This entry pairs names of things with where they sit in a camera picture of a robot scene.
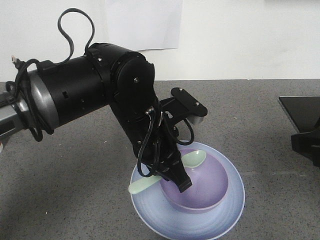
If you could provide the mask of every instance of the white wall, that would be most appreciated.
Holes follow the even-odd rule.
[[[157,80],[320,78],[320,4],[316,0],[184,0],[178,49],[142,51]],[[82,9],[108,42],[103,0],[0,3],[0,81],[14,80],[11,55],[60,62],[69,45],[57,29],[67,8]],[[62,25],[83,54],[90,24],[69,13]]]

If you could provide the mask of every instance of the black robotic arm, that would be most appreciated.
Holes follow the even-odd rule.
[[[69,12],[85,15],[92,25],[84,55],[73,59],[73,42],[60,25],[61,17]],[[193,142],[187,118],[199,122],[207,115],[207,109],[182,88],[173,88],[173,97],[158,100],[154,65],[142,54],[110,43],[89,46],[94,25],[83,11],[67,9],[60,16],[58,27],[70,44],[66,60],[24,62],[12,58],[18,74],[14,82],[6,83],[6,91],[0,95],[0,139],[30,129],[34,138],[41,141],[42,130],[52,134],[55,128],[110,105],[132,143],[139,173],[173,181],[180,192],[190,187],[177,143]],[[31,64],[36,64],[37,70],[28,72]],[[189,142],[177,140],[175,124],[182,120],[191,132]],[[149,172],[142,172],[141,163]]]

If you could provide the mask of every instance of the blue-white plate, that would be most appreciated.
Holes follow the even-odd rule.
[[[245,205],[245,188],[235,166],[220,152],[199,142],[178,145],[181,149],[206,151],[224,166],[228,176],[228,190],[224,200],[205,213],[182,212],[168,202],[159,182],[131,195],[134,208],[143,222],[159,235],[170,240],[214,240],[226,234],[239,220]],[[134,168],[131,183],[141,176]]]

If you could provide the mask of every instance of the plastic spoon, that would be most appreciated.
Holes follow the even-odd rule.
[[[196,150],[187,153],[186,155],[182,156],[182,164],[185,168],[194,169],[201,165],[204,160],[206,159],[207,153],[203,150]],[[137,181],[130,183],[129,185],[129,193],[131,194],[138,194],[143,190],[149,188],[153,184],[159,182],[162,179],[161,176],[152,175],[151,177],[143,177]]]

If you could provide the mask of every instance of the speckled countertop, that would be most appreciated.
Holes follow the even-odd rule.
[[[246,191],[221,240],[318,240],[320,169],[291,150],[296,131],[279,96],[319,95],[320,80],[157,81],[160,99],[185,88],[208,108],[195,140],[229,158]],[[188,138],[188,130],[180,135]],[[36,142],[28,131],[0,153],[0,240],[163,240],[131,203],[131,145],[104,107]]]

